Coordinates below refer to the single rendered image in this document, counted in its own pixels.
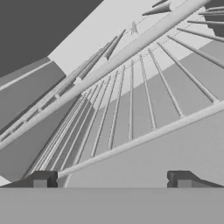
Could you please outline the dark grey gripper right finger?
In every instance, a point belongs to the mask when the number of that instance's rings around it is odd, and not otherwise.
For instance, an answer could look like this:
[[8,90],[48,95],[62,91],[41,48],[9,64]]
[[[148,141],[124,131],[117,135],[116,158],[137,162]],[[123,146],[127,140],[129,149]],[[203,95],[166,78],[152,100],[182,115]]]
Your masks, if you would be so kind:
[[167,172],[167,187],[174,188],[208,188],[208,187],[220,187],[224,188],[224,185],[219,185],[214,182],[210,182],[199,178],[191,171],[168,171]]

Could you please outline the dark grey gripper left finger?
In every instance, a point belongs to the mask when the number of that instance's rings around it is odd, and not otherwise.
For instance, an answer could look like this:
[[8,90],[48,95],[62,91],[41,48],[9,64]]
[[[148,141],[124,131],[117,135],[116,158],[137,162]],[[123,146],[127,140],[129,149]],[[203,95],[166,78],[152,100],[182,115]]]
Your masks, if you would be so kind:
[[26,178],[2,185],[2,188],[57,188],[57,179],[56,171],[35,171]]

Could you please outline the grey toaster oven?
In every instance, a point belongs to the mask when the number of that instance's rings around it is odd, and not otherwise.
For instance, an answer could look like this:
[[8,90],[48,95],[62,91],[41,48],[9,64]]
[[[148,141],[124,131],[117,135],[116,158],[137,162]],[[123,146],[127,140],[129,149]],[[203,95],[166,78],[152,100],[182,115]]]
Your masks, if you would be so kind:
[[[0,78],[0,142],[107,64],[166,15],[157,0],[102,0],[81,23],[68,0],[49,3],[37,59]],[[20,138],[0,150],[0,186],[61,171],[224,102],[224,17],[204,5]]]

